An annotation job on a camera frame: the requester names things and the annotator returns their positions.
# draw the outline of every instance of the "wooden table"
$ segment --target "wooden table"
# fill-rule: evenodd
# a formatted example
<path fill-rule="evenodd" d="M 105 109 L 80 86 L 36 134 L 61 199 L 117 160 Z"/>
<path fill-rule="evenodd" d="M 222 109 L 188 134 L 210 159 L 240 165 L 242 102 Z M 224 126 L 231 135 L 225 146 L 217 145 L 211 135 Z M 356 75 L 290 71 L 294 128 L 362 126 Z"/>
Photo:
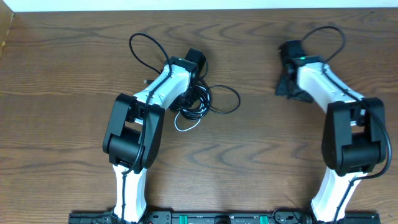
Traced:
<path fill-rule="evenodd" d="M 145 88 L 157 74 L 131 55 L 135 32 L 155 37 L 169 55 L 204 51 L 209 85 L 237 89 L 242 105 L 210 113 L 178 132 L 167 112 L 162 143 L 148 171 L 149 205 L 174 210 L 302 208 L 317 193 L 325 115 L 315 104 L 274 95 L 282 70 L 278 46 L 332 24 L 347 46 L 332 62 L 350 87 L 386 105 L 398 147 L 398 9 L 17 13 L 0 60 L 0 223 L 66 223 L 72 211 L 115 204 L 115 175 L 101 144 L 115 97 Z M 305 44 L 327 57 L 333 31 Z M 142 59 L 161 68 L 152 43 L 137 39 Z M 214 106 L 236 99 L 215 91 Z M 377 210 L 398 222 L 397 160 L 380 179 L 362 182 L 348 210 Z"/>

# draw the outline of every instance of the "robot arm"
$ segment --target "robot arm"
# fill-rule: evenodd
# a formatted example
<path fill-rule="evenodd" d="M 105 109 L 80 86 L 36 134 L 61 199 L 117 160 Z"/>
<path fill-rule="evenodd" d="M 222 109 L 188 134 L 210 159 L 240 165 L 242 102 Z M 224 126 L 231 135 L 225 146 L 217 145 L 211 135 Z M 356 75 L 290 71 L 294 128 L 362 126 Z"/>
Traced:
<path fill-rule="evenodd" d="M 144 189 L 147 169 L 154 162 L 160 146 L 164 113 L 175 101 L 182 101 L 190 95 L 190 91 L 199 79 L 205 64 L 202 52 L 190 49 L 185 58 L 172 57 L 172 74 L 166 64 L 159 77 L 145 90 L 134 96 L 120 94 L 112 109 L 103 142 L 103 151 L 109 154 L 109 162 L 113 164 L 117 182 L 117 202 L 113 210 L 116 221 L 123 218 L 127 222 L 138 222 L 146 210 Z M 139 154 L 141 132 L 125 126 L 125 122 L 143 124 L 144 108 L 148 94 L 162 80 L 149 100 L 146 116 L 146 133 L 144 152 L 134 172 L 123 175 L 129 170 Z"/>
<path fill-rule="evenodd" d="M 384 106 L 378 98 L 365 98 L 351 90 L 319 56 L 305 55 L 300 40 L 288 41 L 279 50 L 284 70 L 276 95 L 308 103 L 315 100 L 326 113 L 322 154 L 327 168 L 311 207 L 317 221 L 332 222 L 349 182 L 367 175 L 386 157 L 381 127 L 358 100 L 366 103 L 383 124 Z M 364 131 L 352 133 L 351 126 L 364 126 Z M 348 192 L 337 220 L 344 218 L 358 184 L 356 181 Z"/>

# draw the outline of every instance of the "green connector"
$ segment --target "green connector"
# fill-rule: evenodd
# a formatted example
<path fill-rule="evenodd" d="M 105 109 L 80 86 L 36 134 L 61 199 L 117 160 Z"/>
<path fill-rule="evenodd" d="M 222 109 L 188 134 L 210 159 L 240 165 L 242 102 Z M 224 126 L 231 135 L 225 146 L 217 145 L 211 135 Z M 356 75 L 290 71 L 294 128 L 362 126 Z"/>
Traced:
<path fill-rule="evenodd" d="M 267 216 L 261 216 L 260 217 L 260 224 L 268 224 L 268 217 Z"/>
<path fill-rule="evenodd" d="M 187 215 L 180 215 L 180 224 L 188 224 L 188 216 Z"/>

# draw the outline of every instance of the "brown wooden surface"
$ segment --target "brown wooden surface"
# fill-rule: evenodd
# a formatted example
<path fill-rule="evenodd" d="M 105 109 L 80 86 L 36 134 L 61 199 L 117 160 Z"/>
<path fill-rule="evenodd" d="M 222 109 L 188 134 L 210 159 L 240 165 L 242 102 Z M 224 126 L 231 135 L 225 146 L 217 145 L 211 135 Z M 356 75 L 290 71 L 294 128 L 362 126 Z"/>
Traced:
<path fill-rule="evenodd" d="M 11 26 L 13 14 L 14 13 L 8 8 L 6 3 L 0 0 L 0 58 L 6 44 L 6 37 Z"/>
<path fill-rule="evenodd" d="M 325 115 L 316 104 L 274 96 L 282 69 L 277 48 L 327 24 L 342 27 L 348 39 L 333 70 L 350 87 L 384 101 L 397 147 L 398 9 L 19 13 L 0 61 L 0 222 L 66 223 L 71 211 L 114 205 L 115 176 L 101 148 L 113 101 L 156 77 L 129 51 L 135 32 L 154 36 L 170 56 L 203 50 L 207 82 L 242 96 L 235 113 L 210 113 L 186 133 L 175 130 L 167 112 L 148 171 L 149 205 L 306 206 L 325 171 Z M 326 57 L 339 44 L 324 31 L 305 46 Z M 153 44 L 137 39 L 134 48 L 161 67 Z M 217 107 L 235 102 L 227 91 L 215 91 Z M 385 176 L 359 185 L 348 209 L 377 210 L 383 223 L 398 223 L 397 180 L 394 159 Z"/>

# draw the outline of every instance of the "white wall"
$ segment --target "white wall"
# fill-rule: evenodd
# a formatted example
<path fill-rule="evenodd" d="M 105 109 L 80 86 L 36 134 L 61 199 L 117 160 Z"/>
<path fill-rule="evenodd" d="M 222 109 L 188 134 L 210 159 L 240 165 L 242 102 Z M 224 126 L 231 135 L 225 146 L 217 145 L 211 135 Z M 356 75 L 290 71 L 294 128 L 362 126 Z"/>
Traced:
<path fill-rule="evenodd" d="M 398 7 L 398 0 L 4 0 L 14 12 Z"/>

